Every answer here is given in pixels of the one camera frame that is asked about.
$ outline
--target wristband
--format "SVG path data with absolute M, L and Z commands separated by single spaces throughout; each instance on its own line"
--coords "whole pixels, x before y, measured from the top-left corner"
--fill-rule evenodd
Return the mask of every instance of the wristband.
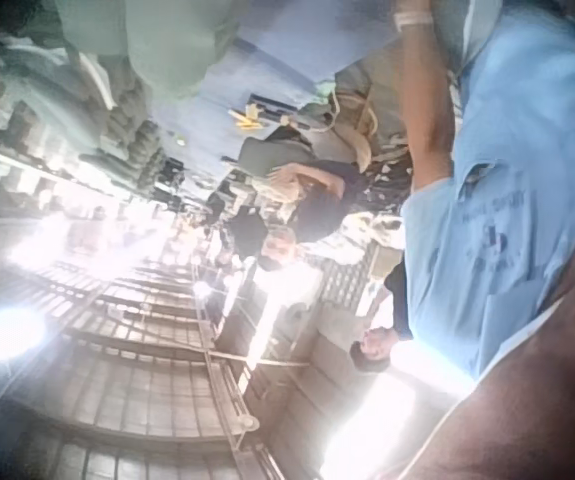
M 404 27 L 414 25 L 433 25 L 434 17 L 430 12 L 401 12 L 394 15 L 394 22 L 399 32 Z

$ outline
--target hand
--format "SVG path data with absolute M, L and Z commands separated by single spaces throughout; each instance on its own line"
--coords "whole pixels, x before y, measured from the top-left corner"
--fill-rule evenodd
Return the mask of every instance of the hand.
M 277 167 L 271 171 L 267 179 L 272 185 L 289 185 L 297 180 L 298 167 L 297 163 L 288 163 L 282 167 Z

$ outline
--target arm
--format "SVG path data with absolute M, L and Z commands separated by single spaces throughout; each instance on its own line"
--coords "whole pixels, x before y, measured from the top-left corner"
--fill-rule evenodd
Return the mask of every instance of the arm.
M 341 177 L 319 168 L 301 165 L 299 163 L 290 163 L 284 167 L 276 169 L 269 175 L 269 179 L 272 183 L 288 183 L 298 175 L 311 178 L 312 180 L 322 184 L 327 191 L 334 194 L 339 199 L 343 198 L 343 195 L 345 194 L 345 181 Z
M 399 0 L 398 12 L 431 13 L 431 0 Z M 447 70 L 432 25 L 402 28 L 400 98 L 414 168 L 414 187 L 452 175 L 454 110 Z
M 369 307 L 369 311 L 367 312 L 366 316 L 369 318 L 373 318 L 376 315 L 376 312 L 378 312 L 380 305 L 385 300 L 387 300 L 390 297 L 390 295 L 391 292 L 387 290 L 387 288 L 385 288 L 384 285 L 381 285 L 380 289 L 378 290 L 378 293 L 376 293 L 376 297 L 371 302 L 371 306 Z

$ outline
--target light blue shirt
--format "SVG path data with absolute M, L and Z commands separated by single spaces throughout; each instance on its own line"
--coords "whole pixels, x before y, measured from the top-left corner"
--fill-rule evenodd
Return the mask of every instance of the light blue shirt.
M 414 337 L 478 378 L 575 248 L 575 30 L 505 13 L 461 80 L 454 176 L 402 214 Z

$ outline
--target dark shirt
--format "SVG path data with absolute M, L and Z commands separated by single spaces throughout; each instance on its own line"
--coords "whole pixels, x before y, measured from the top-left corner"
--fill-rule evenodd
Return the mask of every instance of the dark shirt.
M 358 194 L 367 187 L 367 180 L 355 165 L 319 160 L 312 166 L 341 177 L 345 191 L 343 198 L 338 199 L 320 184 L 311 188 L 289 221 L 298 243 L 315 242 L 338 230 Z
M 384 285 L 394 297 L 394 330 L 401 340 L 413 340 L 414 336 L 409 329 L 407 314 L 407 273 L 404 257 L 387 275 Z
M 258 213 L 250 207 L 240 210 L 229 222 L 227 228 L 234 237 L 234 251 L 241 259 L 258 255 L 267 237 L 267 227 Z

